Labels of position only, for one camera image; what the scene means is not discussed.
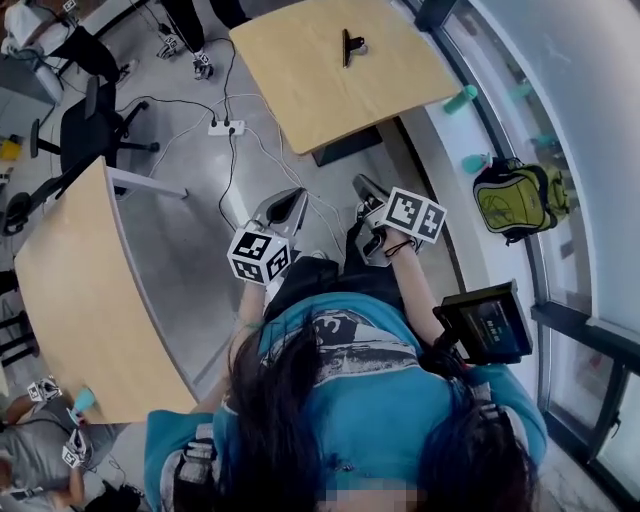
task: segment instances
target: gray floor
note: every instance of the gray floor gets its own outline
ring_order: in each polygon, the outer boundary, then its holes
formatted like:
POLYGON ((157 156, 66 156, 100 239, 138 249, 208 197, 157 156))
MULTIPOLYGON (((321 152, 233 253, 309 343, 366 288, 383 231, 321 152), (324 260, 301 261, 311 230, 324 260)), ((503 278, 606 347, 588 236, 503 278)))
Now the gray floor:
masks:
MULTIPOLYGON (((246 2, 249 15, 257 16, 273 8, 290 3, 286 0, 246 2)), ((215 19, 206 0, 196 0, 200 19, 205 25, 208 39, 227 36, 227 31, 215 19)), ((151 8, 161 19, 162 10, 151 8)), ((207 50, 216 66, 210 81, 197 82, 192 78, 191 56, 182 54, 172 61, 155 57, 160 41, 148 30, 144 21, 135 14, 121 22, 104 38, 119 61, 139 59, 135 74, 118 94, 119 107, 126 106, 141 95, 162 99, 188 99, 212 105, 223 98, 223 82, 231 59, 230 45, 224 41, 211 43, 207 50)), ((65 78, 83 90, 87 77, 71 67, 65 78)), ((242 58, 236 58, 228 85, 229 94, 258 94, 242 58)), ((61 108, 54 111, 43 125, 41 137, 59 140, 59 121, 62 113, 81 99, 81 94, 69 90, 61 108)), ((277 125, 267 113, 258 97, 232 98, 233 118, 244 119, 260 136, 266 150, 280 156, 277 125)), ((132 142, 158 141, 164 150, 169 140, 195 125, 204 111, 197 106, 163 104, 151 101, 151 108, 136 119, 131 127, 132 142)), ((224 115, 222 104, 214 107, 219 117, 224 115)), ((138 192, 119 203, 128 242, 144 287, 158 315, 167 342, 177 364, 193 383, 198 395, 205 394, 215 381, 223 363, 219 355, 234 321, 241 283, 236 281, 228 267, 226 250, 231 230, 224 224, 217 209, 218 199, 229 179, 231 151, 226 138, 207 135, 210 116, 203 123, 178 138, 157 166, 154 177, 187 187, 189 197, 184 201, 157 197, 138 192)), ((283 170, 260 150, 250 134, 239 137, 237 165, 233 186, 225 201, 230 214, 241 203, 249 212, 266 197, 291 188, 283 170)), ((121 151, 118 167, 148 175, 162 153, 151 155, 121 151)), ((378 145, 328 166, 318 168, 310 156, 291 153, 285 140, 284 157, 299 174, 304 186, 335 206, 344 229, 354 219, 357 197, 351 180, 358 173, 366 174, 383 186, 401 185, 401 173, 394 168, 384 145, 378 145)), ((6 196, 17 191, 33 191, 51 175, 59 174, 57 157, 41 152, 37 159, 24 156, 16 166, 6 196)), ((318 210, 331 226, 341 247, 342 235, 335 214, 317 203, 318 210)), ((24 234, 5 239, 0 252, 0 263, 11 265, 15 254, 38 223, 40 213, 34 214, 24 234)), ((303 253, 321 249, 330 257, 340 260, 339 252, 328 227, 317 214, 309 210, 299 234, 298 248, 303 253)), ((442 239, 427 247, 421 261, 438 299, 458 292, 453 267, 442 239)), ((5 296, 7 305, 17 311, 21 308, 19 294, 5 296)), ((35 376, 46 372, 41 360, 27 359, 7 369, 12 395, 24 390, 35 376)), ((142 447, 144 426, 130 427, 118 441, 115 454, 127 472, 130 481, 142 485, 142 447)), ((100 473, 119 482, 121 476, 107 464, 100 473)))

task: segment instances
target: gray shirt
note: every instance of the gray shirt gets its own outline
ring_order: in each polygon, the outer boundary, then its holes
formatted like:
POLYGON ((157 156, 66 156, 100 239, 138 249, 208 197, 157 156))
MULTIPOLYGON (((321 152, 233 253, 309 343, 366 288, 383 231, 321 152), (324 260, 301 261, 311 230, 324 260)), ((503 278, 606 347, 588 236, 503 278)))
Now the gray shirt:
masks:
POLYGON ((71 469, 62 460, 62 447, 74 425, 65 421, 65 404, 54 400, 36 410, 24 423, 0 433, 0 457, 12 465, 14 489, 66 489, 71 469))

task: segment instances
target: black clip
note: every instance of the black clip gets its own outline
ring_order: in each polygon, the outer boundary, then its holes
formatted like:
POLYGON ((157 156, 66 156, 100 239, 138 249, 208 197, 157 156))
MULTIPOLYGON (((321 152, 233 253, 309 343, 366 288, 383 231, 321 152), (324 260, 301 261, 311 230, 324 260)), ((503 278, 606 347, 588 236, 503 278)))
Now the black clip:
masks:
POLYGON ((342 29, 342 67, 349 67, 352 53, 359 55, 367 53, 367 45, 364 44, 364 37, 354 37, 351 39, 349 31, 346 28, 342 29))

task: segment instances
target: black office chair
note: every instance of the black office chair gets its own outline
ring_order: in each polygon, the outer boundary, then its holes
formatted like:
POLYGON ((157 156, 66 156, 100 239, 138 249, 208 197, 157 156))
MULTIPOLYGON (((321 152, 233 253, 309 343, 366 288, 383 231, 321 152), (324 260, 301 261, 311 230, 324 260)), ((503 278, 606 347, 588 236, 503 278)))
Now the black office chair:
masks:
POLYGON ((45 181, 33 194, 18 192, 9 199, 4 213, 0 213, 0 235, 13 236, 24 229, 29 215, 36 211, 50 195, 58 199, 84 170, 100 155, 87 155, 67 172, 45 181))
MULTIPOLYGON (((84 170, 99 156, 104 156, 107 165, 116 167, 118 149, 138 149, 157 152, 160 144, 131 144, 122 142, 128 137, 129 125, 141 110, 149 108, 146 101, 138 103, 123 119, 115 111, 115 84, 100 86, 98 77, 91 77, 87 86, 87 96, 76 103, 62 116, 60 125, 60 146, 39 138, 40 120, 31 125, 31 158, 38 156, 40 149, 60 155, 62 174, 45 181, 33 194, 19 192, 13 196, 4 211, 0 213, 0 235, 13 236, 24 229, 33 213, 47 198, 55 194, 58 199, 84 170)), ((126 189, 115 187, 116 194, 126 189)))
POLYGON ((141 110, 149 108, 149 103, 138 103, 131 113, 123 117, 115 111, 116 85, 106 83, 100 86, 99 78, 93 76, 87 85, 86 97, 67 110, 62 116, 60 125, 60 146, 56 146, 39 138, 40 120, 36 119, 31 126, 31 158, 38 156, 40 149, 60 155, 60 166, 64 174, 75 168, 79 162, 104 156, 107 165, 116 167, 119 149, 137 149, 155 153, 160 144, 132 144, 123 142, 129 136, 129 125, 141 110))

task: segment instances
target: wooden table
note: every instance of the wooden table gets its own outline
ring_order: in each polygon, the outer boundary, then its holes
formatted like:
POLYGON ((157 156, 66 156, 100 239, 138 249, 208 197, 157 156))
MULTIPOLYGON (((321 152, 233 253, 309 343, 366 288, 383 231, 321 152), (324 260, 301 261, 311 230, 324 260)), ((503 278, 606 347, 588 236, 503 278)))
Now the wooden table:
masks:
POLYGON ((458 87, 385 0, 305 0, 230 32, 294 152, 304 154, 458 87), (342 30, 366 55, 342 66, 342 30))
POLYGON ((94 423, 186 412, 195 399, 165 349, 124 236, 114 184, 184 197, 184 188, 96 160, 51 207, 15 259, 27 314, 49 370, 74 398, 88 386, 94 423))

